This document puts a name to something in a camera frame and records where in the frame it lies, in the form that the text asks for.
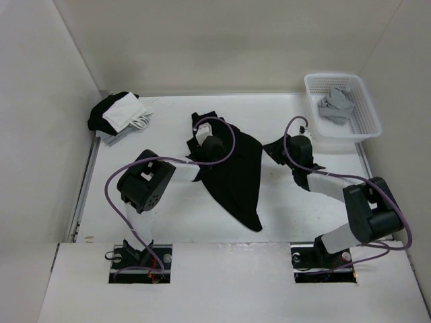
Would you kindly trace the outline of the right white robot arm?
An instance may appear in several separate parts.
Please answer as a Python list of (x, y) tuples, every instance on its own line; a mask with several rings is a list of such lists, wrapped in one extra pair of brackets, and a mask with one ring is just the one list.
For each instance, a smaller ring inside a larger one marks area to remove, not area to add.
[(263, 150), (277, 164), (291, 169), (294, 182), (300, 188), (324, 194), (345, 205), (347, 223), (314, 240), (312, 258), (318, 265), (330, 265), (338, 252), (354, 246), (375, 248), (374, 241), (407, 229), (385, 180), (325, 172), (314, 163), (308, 137), (286, 135), (264, 145)]

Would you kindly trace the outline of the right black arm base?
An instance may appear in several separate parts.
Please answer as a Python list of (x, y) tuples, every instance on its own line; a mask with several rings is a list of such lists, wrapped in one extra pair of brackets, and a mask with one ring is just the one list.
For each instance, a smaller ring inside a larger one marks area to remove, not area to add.
[(350, 249), (328, 253), (319, 239), (290, 245), (291, 261), (296, 283), (356, 283)]

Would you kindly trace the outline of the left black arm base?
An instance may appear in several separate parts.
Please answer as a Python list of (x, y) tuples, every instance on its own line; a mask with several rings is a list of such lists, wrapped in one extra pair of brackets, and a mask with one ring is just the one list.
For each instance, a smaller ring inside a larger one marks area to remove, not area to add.
[(157, 259), (145, 248), (136, 249), (123, 240), (115, 245), (104, 258), (110, 262), (108, 282), (110, 284), (169, 284), (173, 262), (173, 246), (149, 244), (155, 255), (162, 261), (161, 267)]

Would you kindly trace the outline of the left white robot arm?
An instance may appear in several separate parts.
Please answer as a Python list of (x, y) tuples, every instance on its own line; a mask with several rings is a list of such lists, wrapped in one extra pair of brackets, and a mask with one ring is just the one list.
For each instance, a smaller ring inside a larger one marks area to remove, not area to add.
[[(141, 244), (133, 246), (128, 252), (127, 258), (134, 267), (144, 268), (150, 263), (153, 242), (146, 242), (143, 231), (134, 225), (136, 216), (151, 211), (161, 201), (171, 182), (200, 181), (205, 173), (228, 161), (235, 149), (236, 137), (228, 143), (216, 135), (208, 135), (204, 139), (198, 137), (196, 150), (187, 160), (159, 156), (146, 149), (134, 162), (117, 170), (106, 181), (106, 201)], [(117, 182), (117, 191), (126, 208), (125, 213), (115, 206), (108, 193), (110, 182), (118, 174), (121, 177)]]

